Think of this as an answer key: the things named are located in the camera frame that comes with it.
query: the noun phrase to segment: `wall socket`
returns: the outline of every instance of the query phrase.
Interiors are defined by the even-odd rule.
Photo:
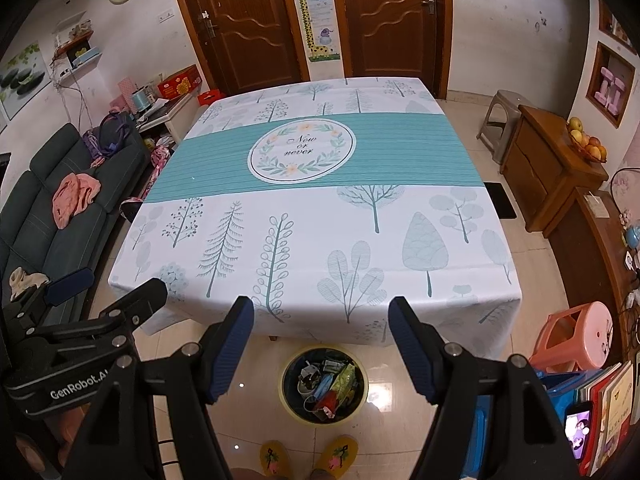
[[[161,12],[158,14],[158,23],[165,22],[169,18],[175,16],[175,10],[173,8],[166,10],[165,12]]]

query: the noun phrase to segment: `phone screen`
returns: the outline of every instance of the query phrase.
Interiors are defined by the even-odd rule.
[[[591,431],[591,410],[571,413],[564,420],[564,434],[571,443],[574,458],[581,460]]]

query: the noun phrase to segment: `pink plastic stool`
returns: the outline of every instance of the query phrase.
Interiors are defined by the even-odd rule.
[[[575,320],[572,314],[578,314],[578,319]],[[548,348],[553,329],[561,320],[574,328],[574,334]],[[543,371],[564,363],[572,364],[574,370],[600,368],[609,355],[612,334],[611,314],[604,303],[594,301],[574,306],[547,318],[529,362]]]

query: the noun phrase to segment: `tablecloth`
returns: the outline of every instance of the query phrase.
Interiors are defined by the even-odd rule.
[[[233,96],[187,134],[109,277],[169,291],[147,333],[223,319],[254,331],[391,344],[405,296],[423,322],[496,357],[521,291],[500,221],[458,136],[414,78],[345,78]]]

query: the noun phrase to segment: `gray plastic stool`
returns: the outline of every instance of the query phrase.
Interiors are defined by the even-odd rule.
[[[495,105],[500,105],[507,113],[507,122],[490,121],[491,112]],[[531,102],[517,94],[508,90],[498,90],[494,99],[491,101],[489,110],[486,113],[484,122],[480,131],[476,135],[476,139],[482,140],[484,145],[493,153],[492,159],[497,164],[502,164],[504,155],[507,152],[513,131],[520,120],[519,105],[533,106]]]

